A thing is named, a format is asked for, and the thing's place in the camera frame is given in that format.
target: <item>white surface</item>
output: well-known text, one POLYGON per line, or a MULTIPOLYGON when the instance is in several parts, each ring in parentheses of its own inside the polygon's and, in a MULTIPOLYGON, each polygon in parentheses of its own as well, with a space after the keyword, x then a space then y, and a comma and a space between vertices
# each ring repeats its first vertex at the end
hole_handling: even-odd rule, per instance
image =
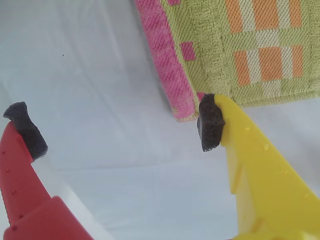
MULTIPOLYGON (((2 0, 0 81, 26 101, 48 157, 117 240, 237 233, 222 148, 163 98, 129 0, 2 0)), ((320 100, 246 109, 320 191, 320 100)))

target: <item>red plastic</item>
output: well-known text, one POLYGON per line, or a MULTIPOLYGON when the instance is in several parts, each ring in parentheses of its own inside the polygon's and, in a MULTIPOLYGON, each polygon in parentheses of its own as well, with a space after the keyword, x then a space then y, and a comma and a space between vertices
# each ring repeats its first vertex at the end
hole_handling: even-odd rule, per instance
POLYGON ((10 122, 0 141, 0 188, 10 223, 4 240, 93 240, 59 197, 51 198, 10 122))

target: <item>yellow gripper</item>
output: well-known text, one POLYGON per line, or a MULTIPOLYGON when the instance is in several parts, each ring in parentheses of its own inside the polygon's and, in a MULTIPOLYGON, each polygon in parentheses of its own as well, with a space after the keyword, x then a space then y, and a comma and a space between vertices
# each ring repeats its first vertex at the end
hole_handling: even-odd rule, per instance
POLYGON ((221 145, 236 197, 234 240, 320 240, 319 198, 241 108, 223 95, 214 103, 225 121, 221 145))

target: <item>terry cloth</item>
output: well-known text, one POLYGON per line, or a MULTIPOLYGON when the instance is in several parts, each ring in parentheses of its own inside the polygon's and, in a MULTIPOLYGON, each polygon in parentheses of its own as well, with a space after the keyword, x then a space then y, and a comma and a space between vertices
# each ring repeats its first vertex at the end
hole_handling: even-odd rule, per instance
POLYGON ((204 93, 241 107, 319 96, 320 0, 135 0, 172 112, 204 93))

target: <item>white stripe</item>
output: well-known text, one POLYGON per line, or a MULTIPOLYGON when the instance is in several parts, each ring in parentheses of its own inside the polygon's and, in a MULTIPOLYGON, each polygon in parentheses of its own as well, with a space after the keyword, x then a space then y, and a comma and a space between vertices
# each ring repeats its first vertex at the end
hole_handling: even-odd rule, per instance
POLYGON ((262 82, 263 95, 267 98, 281 96, 281 80, 262 82))
POLYGON ((258 49, 248 50, 246 58, 249 65, 250 81, 252 84, 261 81, 261 69, 258 49))
POLYGON ((276 0, 276 8, 278 10, 279 28, 290 28, 289 0, 276 0))
POLYGON ((257 31, 255 36, 258 48, 279 46, 279 31, 277 29, 257 31))
POLYGON ((282 57, 282 77, 285 79, 293 78, 293 59, 292 59, 292 48, 284 46, 281 48, 282 57))
POLYGON ((255 13, 252 0, 239 0, 242 15, 243 31, 250 32, 256 30, 255 13))

